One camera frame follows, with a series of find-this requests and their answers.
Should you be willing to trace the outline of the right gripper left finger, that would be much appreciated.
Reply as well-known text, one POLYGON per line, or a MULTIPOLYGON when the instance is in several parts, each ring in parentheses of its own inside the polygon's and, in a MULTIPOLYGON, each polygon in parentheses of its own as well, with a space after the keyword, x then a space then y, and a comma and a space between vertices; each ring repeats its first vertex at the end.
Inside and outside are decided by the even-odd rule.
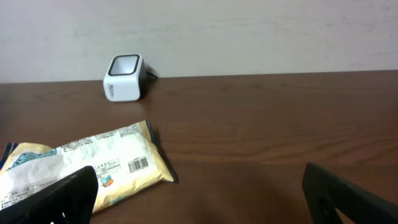
POLYGON ((85 166, 1 210, 1 224, 89 223, 97 193, 96 172, 85 166))

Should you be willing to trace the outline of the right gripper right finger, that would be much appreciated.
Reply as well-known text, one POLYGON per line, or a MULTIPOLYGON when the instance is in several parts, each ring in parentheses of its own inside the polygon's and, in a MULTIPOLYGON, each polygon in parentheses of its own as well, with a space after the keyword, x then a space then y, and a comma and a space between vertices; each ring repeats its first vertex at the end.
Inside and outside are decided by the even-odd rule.
POLYGON ((314 223, 341 223, 337 211, 354 223, 397 223, 397 205, 314 163, 308 163, 302 189, 314 223))

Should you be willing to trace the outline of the large white snack bag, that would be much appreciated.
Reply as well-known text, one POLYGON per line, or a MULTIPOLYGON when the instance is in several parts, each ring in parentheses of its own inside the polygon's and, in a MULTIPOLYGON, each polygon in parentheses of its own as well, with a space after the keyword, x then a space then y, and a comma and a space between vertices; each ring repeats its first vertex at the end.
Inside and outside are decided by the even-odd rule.
POLYGON ((143 120, 56 148, 28 142, 8 143, 1 159, 1 209, 84 166, 94 168, 98 181, 94 212, 161 180, 177 180, 157 147, 150 122, 143 120))

